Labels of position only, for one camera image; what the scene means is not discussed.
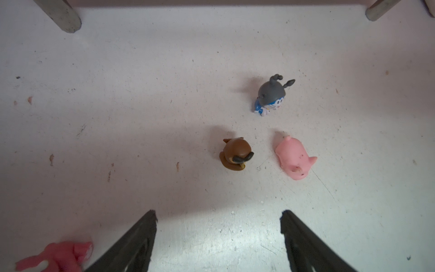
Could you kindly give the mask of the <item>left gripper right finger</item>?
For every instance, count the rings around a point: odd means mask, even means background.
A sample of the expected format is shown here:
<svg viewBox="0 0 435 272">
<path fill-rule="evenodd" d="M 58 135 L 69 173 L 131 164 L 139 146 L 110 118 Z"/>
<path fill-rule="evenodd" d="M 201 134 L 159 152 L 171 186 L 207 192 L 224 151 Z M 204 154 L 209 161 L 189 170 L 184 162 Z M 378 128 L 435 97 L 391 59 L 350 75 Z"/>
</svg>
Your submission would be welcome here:
<svg viewBox="0 0 435 272">
<path fill-rule="evenodd" d="M 280 218 L 292 272 L 356 272 L 290 210 Z"/>
</svg>

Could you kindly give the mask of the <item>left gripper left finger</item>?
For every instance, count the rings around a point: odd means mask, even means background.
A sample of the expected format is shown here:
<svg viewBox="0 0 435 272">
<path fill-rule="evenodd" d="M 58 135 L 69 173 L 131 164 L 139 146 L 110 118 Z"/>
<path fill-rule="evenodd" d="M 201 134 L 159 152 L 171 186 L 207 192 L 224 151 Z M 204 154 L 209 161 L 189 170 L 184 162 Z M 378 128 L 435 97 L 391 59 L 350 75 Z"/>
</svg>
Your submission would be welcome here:
<svg viewBox="0 0 435 272">
<path fill-rule="evenodd" d="M 147 272 L 157 232 L 157 217 L 149 210 L 87 272 Z"/>
</svg>

